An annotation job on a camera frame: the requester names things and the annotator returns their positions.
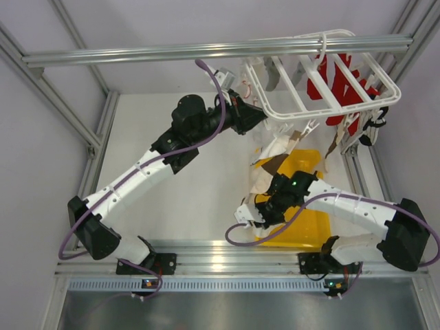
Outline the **white plastic clip hanger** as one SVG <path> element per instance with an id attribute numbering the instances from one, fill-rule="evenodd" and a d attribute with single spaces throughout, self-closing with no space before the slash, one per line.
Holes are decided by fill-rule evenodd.
<path id="1" fill-rule="evenodd" d="M 410 39 L 391 34 L 356 36 L 329 30 L 250 41 L 237 88 L 261 107 L 266 125 L 329 119 L 352 125 L 368 111 L 396 104 L 402 93 L 374 59 L 375 52 L 402 52 Z"/>

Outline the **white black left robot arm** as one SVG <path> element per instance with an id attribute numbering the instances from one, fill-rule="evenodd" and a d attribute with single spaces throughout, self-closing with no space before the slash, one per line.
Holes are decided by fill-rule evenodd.
<path id="1" fill-rule="evenodd" d="M 141 273 L 150 272 L 155 267 L 153 248 L 140 236 L 117 232 L 119 216 L 152 187 L 178 174 L 198 156 L 200 146 L 227 129 L 244 135 L 266 115 L 229 90 L 215 96 L 213 108 L 207 108 L 201 96 L 184 96 L 171 118 L 170 128 L 125 173 L 95 193 L 68 202 L 71 228 L 92 259 L 113 256 L 128 260 Z"/>

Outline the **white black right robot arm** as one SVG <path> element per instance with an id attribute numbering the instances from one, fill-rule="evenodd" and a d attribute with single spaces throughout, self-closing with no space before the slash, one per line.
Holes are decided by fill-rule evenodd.
<path id="1" fill-rule="evenodd" d="M 287 222 L 286 211 L 296 208 L 298 214 L 315 210 L 366 230 L 366 234 L 358 236 L 331 236 L 322 245 L 321 265 L 332 273 L 348 264 L 376 260 L 415 272 L 430 237 L 415 201 L 368 199 L 303 171 L 296 171 L 291 177 L 275 175 L 264 197 L 256 198 L 255 206 L 265 227 Z"/>

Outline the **brown beige ribbed sock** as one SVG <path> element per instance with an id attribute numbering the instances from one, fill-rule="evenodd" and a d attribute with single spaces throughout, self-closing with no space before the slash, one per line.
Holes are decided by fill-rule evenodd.
<path id="1" fill-rule="evenodd" d="M 301 140 L 303 140 L 307 136 L 307 133 L 301 133 L 300 131 L 294 131 L 290 136 L 292 139 L 297 140 L 299 143 Z M 281 164 L 287 159 L 287 157 L 290 155 L 290 153 L 289 154 L 285 153 L 282 155 L 271 157 L 269 159 L 264 159 L 265 163 L 262 164 L 261 167 L 269 174 L 275 175 L 277 170 L 280 168 Z"/>

